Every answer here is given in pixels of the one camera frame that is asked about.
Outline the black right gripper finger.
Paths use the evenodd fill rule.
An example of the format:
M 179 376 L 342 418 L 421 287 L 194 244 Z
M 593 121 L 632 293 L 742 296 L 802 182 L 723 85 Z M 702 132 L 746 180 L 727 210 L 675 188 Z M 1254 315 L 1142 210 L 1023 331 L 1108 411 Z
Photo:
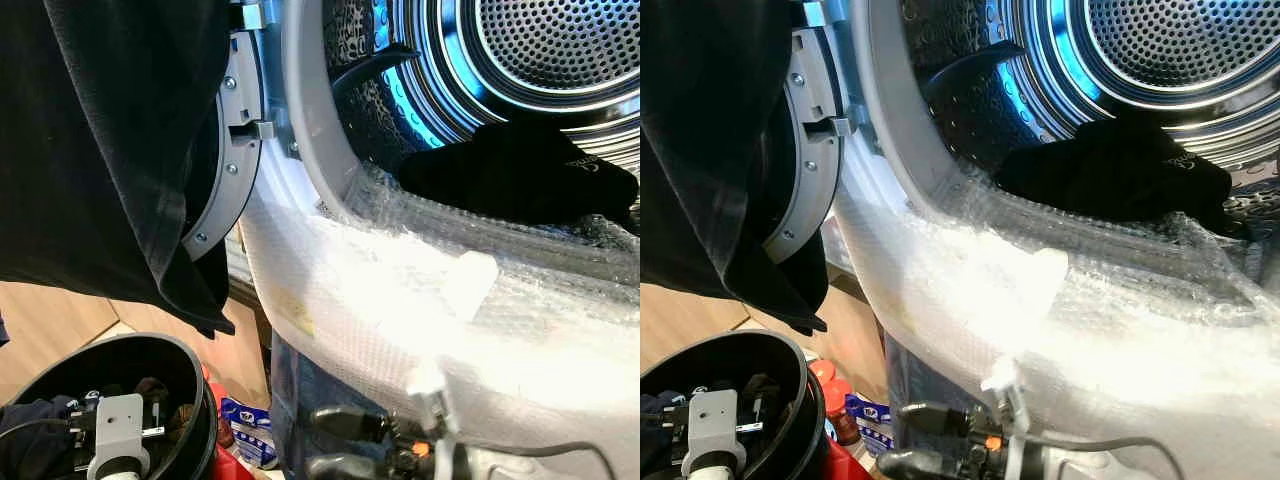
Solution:
M 389 433 L 389 420 L 355 406 L 330 406 L 315 410 L 311 424 L 333 436 L 349 442 L 379 443 Z
M 899 408 L 897 419 L 920 433 L 941 436 L 965 436 L 966 413 L 937 402 L 919 402 Z
M 320 454 L 305 462 L 303 471 L 312 480 L 385 480 L 387 467 L 361 454 Z
M 895 480 L 960 480 L 961 467 L 936 451 L 887 451 L 877 457 L 877 470 Z

